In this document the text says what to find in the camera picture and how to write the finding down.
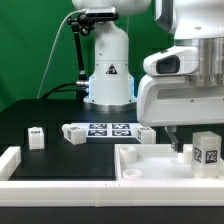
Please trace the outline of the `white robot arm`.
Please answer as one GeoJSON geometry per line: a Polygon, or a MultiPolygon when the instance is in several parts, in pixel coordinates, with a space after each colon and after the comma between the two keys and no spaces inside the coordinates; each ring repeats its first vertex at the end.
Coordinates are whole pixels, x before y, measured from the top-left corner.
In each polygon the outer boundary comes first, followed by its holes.
{"type": "Polygon", "coordinates": [[[113,22],[145,13],[151,0],[72,0],[93,23],[94,70],[84,99],[112,110],[135,98],[143,126],[224,122],[224,0],[156,0],[156,20],[174,45],[149,56],[148,23],[133,40],[113,22]]]}

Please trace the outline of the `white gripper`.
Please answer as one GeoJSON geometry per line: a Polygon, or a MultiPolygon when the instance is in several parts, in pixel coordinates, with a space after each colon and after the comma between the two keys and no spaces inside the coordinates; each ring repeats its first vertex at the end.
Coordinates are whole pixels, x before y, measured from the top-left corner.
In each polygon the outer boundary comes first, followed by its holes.
{"type": "Polygon", "coordinates": [[[175,126],[224,123],[224,87],[191,86],[187,76],[145,75],[138,88],[137,120],[143,126],[166,126],[178,151],[175,126]]]}

